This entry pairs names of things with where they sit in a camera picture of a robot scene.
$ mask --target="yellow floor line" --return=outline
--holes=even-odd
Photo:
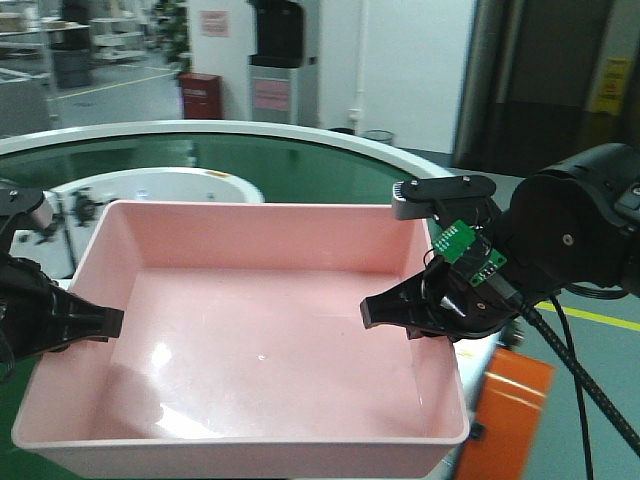
[[[132,63],[121,63],[120,66],[128,68],[146,68],[148,70],[160,70],[162,72],[178,72],[178,70],[171,67],[150,67],[148,65],[134,65]]]
[[[540,302],[536,307],[555,312],[556,309],[553,304],[548,302]],[[640,332],[640,323],[631,322],[629,320],[623,320],[621,318],[609,317],[607,315],[600,315],[599,313],[587,312],[585,310],[578,310],[577,308],[562,307],[564,313],[571,315],[572,317],[582,318],[584,320],[591,320],[592,322],[604,323],[605,325],[611,325],[619,328],[626,328],[627,330],[634,330]]]
[[[136,83],[147,82],[149,80],[155,80],[156,78],[170,77],[170,76],[173,76],[173,75],[175,75],[174,72],[172,72],[172,73],[164,73],[162,75],[155,75],[153,77],[140,78],[138,80],[131,80],[130,82],[116,83],[114,85],[107,85],[106,87],[93,88],[91,90],[84,90],[82,92],[70,93],[69,95],[62,95],[60,97],[57,97],[57,99],[58,100],[64,100],[65,98],[77,97],[79,95],[86,95],[87,93],[101,92],[103,90],[109,90],[111,88],[124,87],[126,85],[133,85],[133,84],[136,84]]]

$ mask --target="pink sign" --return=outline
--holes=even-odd
[[[289,82],[287,80],[255,79],[253,106],[286,112],[289,110]]]
[[[207,37],[229,36],[229,12],[226,10],[209,10],[200,12],[202,34]]]

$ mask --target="white wall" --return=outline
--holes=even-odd
[[[396,134],[397,146],[451,153],[475,0],[319,1],[318,126],[349,126],[349,110],[358,107],[362,66],[359,131],[389,130]],[[227,10],[230,36],[202,36],[202,10]],[[245,0],[190,0],[189,12],[194,71],[222,75],[225,118],[249,119],[247,57],[255,53],[253,8]]]
[[[254,10],[246,0],[190,0],[189,35],[193,71],[222,75],[224,118],[249,120],[249,59],[255,53]],[[229,36],[202,35],[200,12],[228,12]]]

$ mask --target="green circuit board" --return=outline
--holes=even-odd
[[[433,242],[433,249],[456,267],[472,286],[478,286],[507,262],[504,255],[495,249],[486,254],[486,244],[476,231],[462,220],[457,220],[444,230]],[[480,250],[482,256],[474,252]]]

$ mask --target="red box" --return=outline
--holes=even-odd
[[[183,73],[178,77],[185,119],[222,120],[222,77]]]

